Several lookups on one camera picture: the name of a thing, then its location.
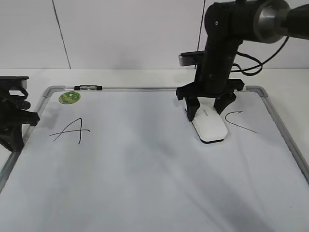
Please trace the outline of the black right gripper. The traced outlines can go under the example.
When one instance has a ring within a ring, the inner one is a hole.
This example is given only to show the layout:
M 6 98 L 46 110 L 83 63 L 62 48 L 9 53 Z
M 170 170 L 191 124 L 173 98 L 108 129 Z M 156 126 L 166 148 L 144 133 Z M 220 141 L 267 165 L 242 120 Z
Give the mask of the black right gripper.
M 190 122 L 199 109 L 197 97 L 216 98 L 224 92 L 236 53 L 242 43 L 243 40 L 239 38 L 207 37 L 203 60 L 196 65 L 194 81 L 176 90 L 178 100 L 185 98 L 186 114 Z M 235 93 L 227 93 L 217 98 L 213 107 L 220 115 L 235 100 Z

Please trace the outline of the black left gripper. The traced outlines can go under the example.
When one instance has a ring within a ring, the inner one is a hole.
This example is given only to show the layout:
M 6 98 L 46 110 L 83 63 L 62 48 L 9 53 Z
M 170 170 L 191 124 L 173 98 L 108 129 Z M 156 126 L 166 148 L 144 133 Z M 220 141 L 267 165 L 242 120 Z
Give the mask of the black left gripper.
M 1 83 L 0 85 L 0 144 L 11 152 L 24 147 L 22 125 L 36 126 L 38 113 L 29 111 L 28 92 L 25 83 Z

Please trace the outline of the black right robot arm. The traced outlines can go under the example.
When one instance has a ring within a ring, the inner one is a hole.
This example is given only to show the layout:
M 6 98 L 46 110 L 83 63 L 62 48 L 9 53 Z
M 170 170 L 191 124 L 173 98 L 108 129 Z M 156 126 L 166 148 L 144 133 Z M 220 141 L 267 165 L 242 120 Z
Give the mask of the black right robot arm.
M 309 7 L 292 9 L 284 0 L 215 2 L 206 10 L 204 23 L 205 49 L 179 55 L 181 66 L 197 68 L 194 81 L 176 90 L 177 98 L 186 102 L 189 120 L 200 108 L 200 97 L 214 99 L 220 114 L 235 101 L 235 92 L 243 90 L 243 81 L 229 76 L 244 41 L 271 44 L 283 37 L 308 39 Z

